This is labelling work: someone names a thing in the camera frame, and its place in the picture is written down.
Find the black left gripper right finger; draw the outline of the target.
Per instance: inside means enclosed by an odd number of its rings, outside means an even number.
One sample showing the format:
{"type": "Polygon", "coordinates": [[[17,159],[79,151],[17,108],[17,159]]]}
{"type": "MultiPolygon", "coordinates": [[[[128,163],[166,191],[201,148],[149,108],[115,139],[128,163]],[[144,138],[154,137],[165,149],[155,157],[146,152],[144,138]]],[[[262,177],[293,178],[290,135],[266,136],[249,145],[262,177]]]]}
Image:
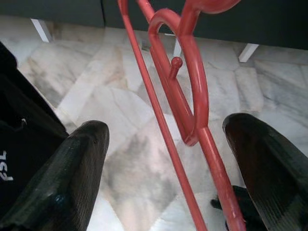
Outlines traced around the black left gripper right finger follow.
{"type": "Polygon", "coordinates": [[[308,157],[250,114],[227,116],[223,130],[267,230],[308,231],[308,157]]]}

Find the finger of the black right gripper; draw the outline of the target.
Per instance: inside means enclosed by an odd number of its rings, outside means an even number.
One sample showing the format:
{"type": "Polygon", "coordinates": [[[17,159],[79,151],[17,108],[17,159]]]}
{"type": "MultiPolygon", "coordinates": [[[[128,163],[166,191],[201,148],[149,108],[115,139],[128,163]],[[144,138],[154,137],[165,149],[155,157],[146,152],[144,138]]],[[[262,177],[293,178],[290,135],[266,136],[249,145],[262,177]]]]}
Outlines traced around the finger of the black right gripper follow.
{"type": "MultiPolygon", "coordinates": [[[[219,201],[219,198],[218,198],[218,197],[216,197],[216,198],[214,198],[214,199],[211,199],[210,204],[211,204],[211,206],[212,206],[213,208],[222,210],[222,206],[221,206],[221,204],[220,204],[220,201],[219,201]]],[[[225,230],[226,230],[226,231],[229,231],[228,224],[227,224],[226,221],[225,221],[225,230]]]]}
{"type": "Polygon", "coordinates": [[[246,231],[266,231],[246,188],[233,185],[233,190],[246,224],[246,231]]]}

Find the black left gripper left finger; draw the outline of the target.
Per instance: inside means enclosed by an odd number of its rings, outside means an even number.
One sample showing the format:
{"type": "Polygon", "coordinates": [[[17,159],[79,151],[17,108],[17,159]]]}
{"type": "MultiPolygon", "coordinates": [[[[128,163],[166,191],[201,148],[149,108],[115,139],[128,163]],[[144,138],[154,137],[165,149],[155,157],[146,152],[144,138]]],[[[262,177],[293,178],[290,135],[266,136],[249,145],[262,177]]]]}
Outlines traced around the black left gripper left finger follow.
{"type": "Polygon", "coordinates": [[[42,166],[0,219],[0,231],[86,231],[109,146],[109,128],[85,122],[42,166]]]}

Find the black jersey garment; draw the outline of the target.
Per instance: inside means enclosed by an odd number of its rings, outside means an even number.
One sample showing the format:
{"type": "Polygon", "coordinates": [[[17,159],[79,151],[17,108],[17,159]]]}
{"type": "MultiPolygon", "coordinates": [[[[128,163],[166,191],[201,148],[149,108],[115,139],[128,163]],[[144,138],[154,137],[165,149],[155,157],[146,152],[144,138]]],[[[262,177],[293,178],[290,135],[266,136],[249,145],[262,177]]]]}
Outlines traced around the black jersey garment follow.
{"type": "Polygon", "coordinates": [[[0,42],[0,218],[67,136],[0,42]]]}

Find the pinkish red plastic hanger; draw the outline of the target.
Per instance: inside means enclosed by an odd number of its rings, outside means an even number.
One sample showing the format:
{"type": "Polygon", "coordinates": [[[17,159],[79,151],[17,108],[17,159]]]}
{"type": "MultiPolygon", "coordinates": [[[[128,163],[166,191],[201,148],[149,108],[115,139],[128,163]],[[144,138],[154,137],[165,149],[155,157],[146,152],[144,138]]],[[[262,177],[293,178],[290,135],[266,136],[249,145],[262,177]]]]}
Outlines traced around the pinkish red plastic hanger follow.
{"type": "MultiPolygon", "coordinates": [[[[181,138],[188,146],[200,144],[217,189],[229,231],[246,231],[245,220],[208,126],[209,99],[206,75],[193,36],[200,13],[222,13],[234,7],[240,0],[186,0],[181,14],[168,8],[155,11],[148,0],[136,0],[136,2],[149,24],[150,54],[181,138]],[[184,58],[168,59],[158,35],[162,25],[167,25],[174,33],[184,58]]],[[[117,4],[195,227],[197,231],[207,231],[133,31],[128,14],[128,0],[117,0],[117,4]]]]}

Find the black TV cabinet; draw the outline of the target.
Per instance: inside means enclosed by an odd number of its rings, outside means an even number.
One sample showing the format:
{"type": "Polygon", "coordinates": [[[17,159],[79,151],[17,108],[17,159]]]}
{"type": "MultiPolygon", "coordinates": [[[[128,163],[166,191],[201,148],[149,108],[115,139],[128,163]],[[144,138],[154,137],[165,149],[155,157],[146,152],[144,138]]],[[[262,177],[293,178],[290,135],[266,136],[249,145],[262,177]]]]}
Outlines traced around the black TV cabinet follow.
{"type": "MultiPolygon", "coordinates": [[[[124,28],[117,0],[0,0],[0,15],[124,28]]],[[[224,13],[201,13],[194,35],[289,48],[308,62],[308,0],[241,0],[224,13]]]]}

